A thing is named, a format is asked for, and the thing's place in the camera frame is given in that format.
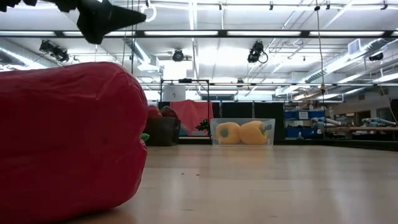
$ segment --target yellow plush toy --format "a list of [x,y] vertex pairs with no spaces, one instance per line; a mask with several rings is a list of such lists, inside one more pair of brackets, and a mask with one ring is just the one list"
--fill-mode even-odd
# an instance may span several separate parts
[[234,122],[225,122],[217,125],[216,139],[220,144],[237,144],[239,137],[239,125]]
[[242,125],[239,134],[245,144],[260,145],[268,140],[267,128],[261,121],[251,121]]

